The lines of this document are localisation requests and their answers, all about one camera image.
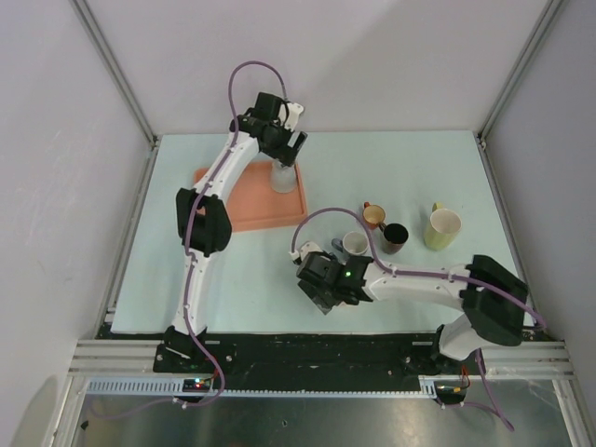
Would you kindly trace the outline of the clear glass mug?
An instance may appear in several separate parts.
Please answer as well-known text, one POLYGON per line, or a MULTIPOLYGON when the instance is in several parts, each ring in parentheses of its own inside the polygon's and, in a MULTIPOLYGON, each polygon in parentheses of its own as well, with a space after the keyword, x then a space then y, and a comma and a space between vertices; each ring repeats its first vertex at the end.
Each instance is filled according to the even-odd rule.
POLYGON ((271 188, 279 194, 289 194, 297 186, 297 173, 294 166, 285 166, 280 161, 272 162, 270 174, 271 188))

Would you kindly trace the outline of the grey blue mug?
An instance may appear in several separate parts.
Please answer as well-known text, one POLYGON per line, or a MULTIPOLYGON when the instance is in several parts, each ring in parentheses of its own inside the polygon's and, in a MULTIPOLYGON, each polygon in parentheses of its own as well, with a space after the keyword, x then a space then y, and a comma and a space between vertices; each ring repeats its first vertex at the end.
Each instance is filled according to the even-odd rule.
POLYGON ((332 247, 346 256, 366 256, 369 252, 369 239, 360 232, 346 233, 342 238, 332 240, 332 247))

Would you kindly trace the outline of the orange mug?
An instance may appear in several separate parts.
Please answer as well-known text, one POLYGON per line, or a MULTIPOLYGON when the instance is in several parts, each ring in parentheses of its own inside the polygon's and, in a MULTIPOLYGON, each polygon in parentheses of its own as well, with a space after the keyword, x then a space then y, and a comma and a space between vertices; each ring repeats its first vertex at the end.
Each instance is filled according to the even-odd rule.
POLYGON ((379 205, 371 204, 370 202, 363 204, 362 220, 369 229, 378 228, 384 222, 385 218, 386 212, 379 205))

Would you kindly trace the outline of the brown mug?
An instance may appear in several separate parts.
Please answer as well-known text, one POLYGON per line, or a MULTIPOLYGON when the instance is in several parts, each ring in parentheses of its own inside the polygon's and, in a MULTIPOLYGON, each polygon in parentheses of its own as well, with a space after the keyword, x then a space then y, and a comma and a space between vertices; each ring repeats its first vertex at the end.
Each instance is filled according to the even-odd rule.
POLYGON ((399 252, 409 239, 409 231, 400 223, 380 223, 381 249, 386 254, 399 252))

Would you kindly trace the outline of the yellow faceted mug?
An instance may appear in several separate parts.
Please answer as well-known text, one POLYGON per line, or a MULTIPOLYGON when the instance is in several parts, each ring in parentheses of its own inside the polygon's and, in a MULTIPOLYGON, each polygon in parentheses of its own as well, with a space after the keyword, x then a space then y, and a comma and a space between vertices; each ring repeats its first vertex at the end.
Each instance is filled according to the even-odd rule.
POLYGON ((462 219, 454 210, 440 202, 432 205, 423 234, 425 245, 433 251, 442 251, 450 246, 462 229, 462 219))

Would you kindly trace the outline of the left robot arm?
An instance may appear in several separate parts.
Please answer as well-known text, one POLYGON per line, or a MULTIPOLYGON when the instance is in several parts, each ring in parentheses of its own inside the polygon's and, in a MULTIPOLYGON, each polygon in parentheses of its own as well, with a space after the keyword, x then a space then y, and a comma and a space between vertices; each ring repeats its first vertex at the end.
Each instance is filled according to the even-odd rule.
POLYGON ((201 315, 210 278, 219 253, 232 236, 232 222, 225 207, 237 181, 258 155, 273 160, 268 185, 281 194, 298 186, 296 158, 307 134, 297 125, 305 108, 297 102, 259 93, 254 106, 237 115, 222 152, 192 188, 176 195, 178 234, 185 254, 186 280, 176 315, 176 332, 198 335, 207 328, 201 315))

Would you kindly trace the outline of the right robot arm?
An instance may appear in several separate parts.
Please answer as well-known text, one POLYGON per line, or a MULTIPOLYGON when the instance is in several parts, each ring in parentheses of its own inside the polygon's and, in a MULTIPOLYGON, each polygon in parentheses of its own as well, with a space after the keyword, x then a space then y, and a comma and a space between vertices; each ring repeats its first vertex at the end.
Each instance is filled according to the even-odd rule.
POLYGON ((292 255, 298 286, 324 314, 338 305, 405 299, 459 311, 441 325, 430 350, 432 366, 452 373, 479 348, 522 342, 528 289, 524 282, 486 255, 461 269, 430 270, 379 266, 371 256, 346 261, 310 244, 292 255))

